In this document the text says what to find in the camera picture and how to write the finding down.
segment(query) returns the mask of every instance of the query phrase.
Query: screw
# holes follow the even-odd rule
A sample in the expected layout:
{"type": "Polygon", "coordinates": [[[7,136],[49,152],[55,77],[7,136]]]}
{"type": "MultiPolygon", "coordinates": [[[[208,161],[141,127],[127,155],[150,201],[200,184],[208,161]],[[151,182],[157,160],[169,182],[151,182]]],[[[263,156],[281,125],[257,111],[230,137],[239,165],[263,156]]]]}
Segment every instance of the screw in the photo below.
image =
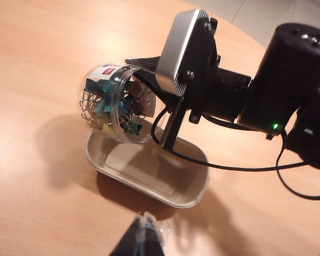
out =
{"type": "Polygon", "coordinates": [[[211,29],[212,29],[211,23],[205,22],[204,29],[205,29],[205,32],[211,31],[211,29]]]}
{"type": "Polygon", "coordinates": [[[193,72],[193,71],[188,70],[188,71],[186,72],[186,75],[187,75],[187,78],[188,78],[188,79],[193,80],[193,78],[194,78],[194,72],[193,72]]]}

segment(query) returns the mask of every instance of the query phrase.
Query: black object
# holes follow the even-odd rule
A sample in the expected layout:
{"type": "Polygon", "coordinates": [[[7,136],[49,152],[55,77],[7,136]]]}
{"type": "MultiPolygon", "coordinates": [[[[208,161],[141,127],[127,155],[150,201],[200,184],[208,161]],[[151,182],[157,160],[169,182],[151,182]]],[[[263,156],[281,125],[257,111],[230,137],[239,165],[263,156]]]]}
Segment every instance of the black object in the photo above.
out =
{"type": "Polygon", "coordinates": [[[276,28],[238,122],[278,135],[320,87],[320,30],[287,23],[276,28]]]}
{"type": "Polygon", "coordinates": [[[136,217],[109,256],[164,256],[153,220],[136,217]]]}

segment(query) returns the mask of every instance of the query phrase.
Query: clear plastic container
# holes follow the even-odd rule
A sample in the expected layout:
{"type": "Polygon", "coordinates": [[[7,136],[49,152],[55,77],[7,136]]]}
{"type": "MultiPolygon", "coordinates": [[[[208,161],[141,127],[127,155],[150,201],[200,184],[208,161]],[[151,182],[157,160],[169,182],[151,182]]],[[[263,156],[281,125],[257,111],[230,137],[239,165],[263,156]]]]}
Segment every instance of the clear plastic container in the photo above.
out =
{"type": "Polygon", "coordinates": [[[108,64],[89,73],[79,104],[90,128],[123,143],[150,138],[151,124],[164,104],[133,76],[138,70],[133,65],[108,64]]]}

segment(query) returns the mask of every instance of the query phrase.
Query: wooden table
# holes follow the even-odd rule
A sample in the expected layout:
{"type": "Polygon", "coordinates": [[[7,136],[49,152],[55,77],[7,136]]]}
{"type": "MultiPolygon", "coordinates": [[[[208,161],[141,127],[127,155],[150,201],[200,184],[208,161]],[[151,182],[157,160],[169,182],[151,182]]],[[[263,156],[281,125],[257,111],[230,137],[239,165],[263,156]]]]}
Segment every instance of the wooden table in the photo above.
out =
{"type": "MultiPolygon", "coordinates": [[[[319,255],[320,202],[275,172],[211,169],[201,202],[176,210],[96,171],[83,154],[80,84],[102,63],[160,55],[181,1],[0,1],[0,256],[107,255],[139,211],[167,227],[166,255],[319,255]]],[[[218,18],[221,67],[254,75],[264,48],[218,18]]],[[[280,139],[201,121],[180,135],[210,161],[272,166],[280,139]]],[[[282,163],[298,161],[286,153],[282,163]]],[[[284,171],[320,193],[320,171],[284,171]]]]}

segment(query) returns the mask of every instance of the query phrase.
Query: red label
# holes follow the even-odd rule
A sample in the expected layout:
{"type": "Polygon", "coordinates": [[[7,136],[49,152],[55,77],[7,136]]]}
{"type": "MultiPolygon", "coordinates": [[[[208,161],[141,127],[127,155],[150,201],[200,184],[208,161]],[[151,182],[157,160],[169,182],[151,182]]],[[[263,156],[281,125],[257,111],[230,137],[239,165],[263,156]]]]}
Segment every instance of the red label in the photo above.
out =
{"type": "Polygon", "coordinates": [[[110,75],[116,68],[107,68],[102,74],[103,75],[110,75]]]}

